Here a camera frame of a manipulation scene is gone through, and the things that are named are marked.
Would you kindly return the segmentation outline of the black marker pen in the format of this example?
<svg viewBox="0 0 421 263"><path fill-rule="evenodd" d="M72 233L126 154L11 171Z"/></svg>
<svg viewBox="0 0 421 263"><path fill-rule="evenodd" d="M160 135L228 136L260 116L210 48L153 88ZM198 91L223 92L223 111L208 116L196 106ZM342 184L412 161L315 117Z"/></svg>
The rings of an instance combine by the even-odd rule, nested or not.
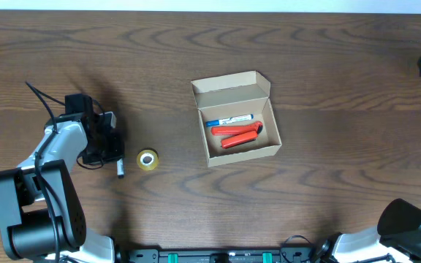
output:
<svg viewBox="0 0 421 263"><path fill-rule="evenodd" d="M123 159L119 159L117 160L117 176L119 179L124 178L124 160Z"/></svg>

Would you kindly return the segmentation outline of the yellow tape roll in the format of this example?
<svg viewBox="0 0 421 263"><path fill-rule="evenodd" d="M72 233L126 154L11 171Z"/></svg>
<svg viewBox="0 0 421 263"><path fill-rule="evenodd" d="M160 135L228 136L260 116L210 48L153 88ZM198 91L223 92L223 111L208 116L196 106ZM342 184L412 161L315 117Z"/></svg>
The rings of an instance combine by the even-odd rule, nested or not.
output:
<svg viewBox="0 0 421 263"><path fill-rule="evenodd" d="M159 156L152 149L145 149L137 155L137 165L144 171L152 171L159 166Z"/></svg>

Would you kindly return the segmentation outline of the red and chrome stapler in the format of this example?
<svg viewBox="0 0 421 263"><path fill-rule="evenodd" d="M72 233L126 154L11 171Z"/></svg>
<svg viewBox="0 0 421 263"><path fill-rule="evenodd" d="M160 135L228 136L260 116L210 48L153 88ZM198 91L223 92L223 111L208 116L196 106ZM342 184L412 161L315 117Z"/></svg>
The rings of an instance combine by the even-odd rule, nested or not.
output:
<svg viewBox="0 0 421 263"><path fill-rule="evenodd" d="M223 149L232 148L247 142L251 142L258 137L256 131L248 131L242 134L238 134L232 137L228 137L221 141L221 147Z"/></svg>

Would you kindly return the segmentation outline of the blue marker pen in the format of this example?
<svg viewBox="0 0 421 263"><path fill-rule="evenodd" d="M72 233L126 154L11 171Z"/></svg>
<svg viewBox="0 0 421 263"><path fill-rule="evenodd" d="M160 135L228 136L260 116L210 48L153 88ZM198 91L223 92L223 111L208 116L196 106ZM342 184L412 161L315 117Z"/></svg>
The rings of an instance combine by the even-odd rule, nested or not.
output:
<svg viewBox="0 0 421 263"><path fill-rule="evenodd" d="M221 125L226 125L226 124L236 123L236 122L241 122L241 121L250 121L253 118L254 118L253 114L239 115L239 116L234 116L230 118L222 118L222 119L217 119L213 121L207 121L205 125L207 127L221 126Z"/></svg>

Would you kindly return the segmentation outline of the red utility knife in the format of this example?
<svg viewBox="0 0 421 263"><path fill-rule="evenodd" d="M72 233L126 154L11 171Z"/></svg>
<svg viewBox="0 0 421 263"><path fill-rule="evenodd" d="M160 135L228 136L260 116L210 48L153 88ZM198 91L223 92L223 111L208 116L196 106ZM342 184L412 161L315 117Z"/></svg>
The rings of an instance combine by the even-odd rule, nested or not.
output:
<svg viewBox="0 0 421 263"><path fill-rule="evenodd" d="M254 123L245 126L213 126L211 128L211 134L216 136L222 135L239 135L247 132L256 132L259 134L262 131L263 123L261 121L255 121Z"/></svg>

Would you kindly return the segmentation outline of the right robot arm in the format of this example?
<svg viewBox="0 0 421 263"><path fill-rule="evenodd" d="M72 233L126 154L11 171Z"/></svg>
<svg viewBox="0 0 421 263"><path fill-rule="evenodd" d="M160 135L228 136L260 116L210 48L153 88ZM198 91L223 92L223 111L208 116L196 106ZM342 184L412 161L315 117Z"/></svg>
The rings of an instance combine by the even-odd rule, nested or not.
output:
<svg viewBox="0 0 421 263"><path fill-rule="evenodd" d="M404 199L393 200L378 224L361 232L325 241L321 262L421 262L421 209Z"/></svg>

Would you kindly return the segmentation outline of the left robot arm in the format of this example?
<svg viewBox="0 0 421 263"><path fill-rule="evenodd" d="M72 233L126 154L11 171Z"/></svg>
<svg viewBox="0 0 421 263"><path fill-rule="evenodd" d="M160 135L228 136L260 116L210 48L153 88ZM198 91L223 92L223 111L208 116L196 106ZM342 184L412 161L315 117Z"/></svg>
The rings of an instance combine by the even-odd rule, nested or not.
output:
<svg viewBox="0 0 421 263"><path fill-rule="evenodd" d="M12 260L120 262L113 238L86 226L70 172L75 165L99 169L122 165L124 141L113 112L98 102L67 95L65 112L52 115L33 153L16 168L0 171L0 234Z"/></svg>

